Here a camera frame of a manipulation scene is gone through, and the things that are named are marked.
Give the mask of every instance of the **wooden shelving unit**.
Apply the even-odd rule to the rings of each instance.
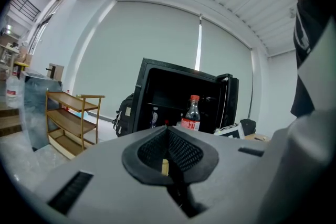
[[[98,117],[100,110],[101,99],[103,95],[77,95],[73,97],[65,92],[48,92],[46,94],[46,122],[47,135],[50,144],[64,156],[69,159],[76,157],[83,152],[88,146],[94,145],[92,142],[84,138],[84,134],[96,128],[96,144],[98,143]],[[88,98],[99,99],[98,105],[91,104],[86,101]],[[59,103],[58,109],[48,110],[48,99],[52,99]],[[66,109],[66,106],[81,112],[81,117],[78,117]],[[97,121],[92,123],[84,120],[84,112],[97,109]],[[54,122],[58,128],[49,130],[48,121]]]

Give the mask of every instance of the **small bottle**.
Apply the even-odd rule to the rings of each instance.
[[[182,118],[183,118],[183,113],[181,113],[180,120],[177,122],[176,126],[181,126]]]
[[[200,115],[198,111],[198,101],[200,97],[198,95],[192,95],[190,97],[190,108],[185,117],[181,120],[181,126],[187,129],[198,131],[200,128]]]
[[[157,108],[153,108],[150,128],[155,128],[156,127],[157,120],[158,120]]]
[[[70,90],[67,90],[67,94],[70,94]],[[67,110],[67,111],[69,111],[70,110],[70,108],[69,107],[65,107],[65,109]]]

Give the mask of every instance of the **red bottle cap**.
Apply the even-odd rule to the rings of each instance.
[[[190,97],[190,100],[195,100],[195,101],[199,101],[200,100],[200,97],[198,95],[192,95]]]

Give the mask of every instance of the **cardboard box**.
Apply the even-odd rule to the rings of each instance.
[[[23,61],[26,65],[29,65],[30,66],[30,63],[31,63],[31,58],[33,57],[33,55],[31,54],[26,54],[26,57],[25,57],[25,60]]]
[[[25,62],[28,49],[26,47],[19,48],[19,56],[15,59],[17,62]]]

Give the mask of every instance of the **black backpack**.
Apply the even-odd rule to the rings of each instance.
[[[117,137],[121,137],[129,134],[128,132],[128,122],[130,120],[131,108],[133,102],[134,93],[128,96],[124,101],[121,102],[119,110],[116,111],[118,114],[115,120],[112,121],[113,129],[117,133]]]
[[[241,126],[243,127],[245,136],[256,133],[257,124],[255,121],[245,119],[241,120],[240,123],[242,124]]]

